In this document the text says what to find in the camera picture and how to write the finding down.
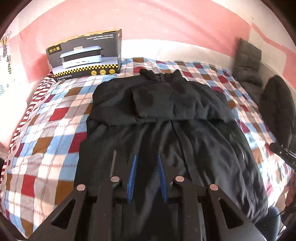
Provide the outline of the large black jacket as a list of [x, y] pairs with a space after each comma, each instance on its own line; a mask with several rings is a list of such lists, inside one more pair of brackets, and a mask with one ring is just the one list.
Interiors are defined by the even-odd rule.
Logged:
[[86, 125], [75, 184], [98, 188], [112, 164], [137, 158], [133, 199], [114, 211], [114, 240], [177, 239], [178, 207], [162, 198], [159, 154], [194, 184], [217, 184], [253, 223], [267, 215], [262, 176], [225, 95], [178, 70], [101, 83]]

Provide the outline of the black puffer jacket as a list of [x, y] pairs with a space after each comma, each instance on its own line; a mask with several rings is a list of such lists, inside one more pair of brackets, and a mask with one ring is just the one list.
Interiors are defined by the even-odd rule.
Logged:
[[268, 80], [259, 112], [277, 143], [295, 153], [295, 104], [290, 89], [278, 75]]

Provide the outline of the checkered bed sheet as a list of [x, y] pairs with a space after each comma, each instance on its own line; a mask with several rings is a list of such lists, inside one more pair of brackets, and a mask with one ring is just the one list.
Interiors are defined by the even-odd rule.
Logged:
[[[257, 104], [232, 74], [199, 62], [129, 58], [123, 61], [118, 77], [137, 75], [141, 69], [155, 73], [179, 70], [187, 80], [225, 94], [253, 151], [268, 204], [274, 205], [293, 170], [269, 150], [275, 138], [261, 119]], [[48, 76], [35, 91], [11, 141], [1, 173], [1, 214], [21, 237], [31, 235], [73, 189], [79, 145], [86, 137], [93, 92], [110, 79], [95, 76], [56, 82]]]

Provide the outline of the grey quilted down coat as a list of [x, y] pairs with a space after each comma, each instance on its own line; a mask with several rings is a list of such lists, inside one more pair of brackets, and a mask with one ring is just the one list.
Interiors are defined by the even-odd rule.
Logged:
[[263, 94], [263, 80], [259, 75], [262, 51], [243, 40], [237, 40], [232, 75], [245, 89], [251, 99], [259, 105]]

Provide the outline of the black appliance cardboard box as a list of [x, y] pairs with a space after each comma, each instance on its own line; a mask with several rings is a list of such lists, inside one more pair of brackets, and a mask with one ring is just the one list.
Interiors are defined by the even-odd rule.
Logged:
[[121, 67], [122, 30], [98, 31], [73, 37], [46, 49], [56, 81], [112, 75]]

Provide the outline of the red striped bed cover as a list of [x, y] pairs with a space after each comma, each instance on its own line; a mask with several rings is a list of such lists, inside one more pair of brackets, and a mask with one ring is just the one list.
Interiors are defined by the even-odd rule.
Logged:
[[35, 105], [37, 102], [41, 101], [41, 99], [45, 96], [47, 91], [50, 89], [50, 87], [56, 83], [56, 80], [53, 77], [53, 72], [49, 72], [49, 74], [41, 81], [37, 89], [35, 90], [32, 99], [29, 102], [29, 105], [27, 105], [26, 111], [23, 114], [21, 120], [18, 123], [18, 126], [16, 127], [11, 141], [9, 143], [9, 150], [8, 154], [5, 159], [1, 158], [1, 181], [3, 180], [4, 172], [6, 170], [6, 167], [8, 165], [8, 155], [11, 153], [13, 146], [16, 143], [16, 139], [21, 133], [21, 128], [24, 126], [24, 124], [28, 121], [30, 113], [33, 111]]

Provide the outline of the pineapple pattern curtain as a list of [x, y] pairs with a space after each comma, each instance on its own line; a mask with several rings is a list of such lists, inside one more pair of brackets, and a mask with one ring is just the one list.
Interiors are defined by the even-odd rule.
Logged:
[[11, 48], [10, 34], [6, 34], [1, 38], [1, 78], [0, 78], [0, 95], [7, 92], [10, 84], [14, 81], [11, 74]]

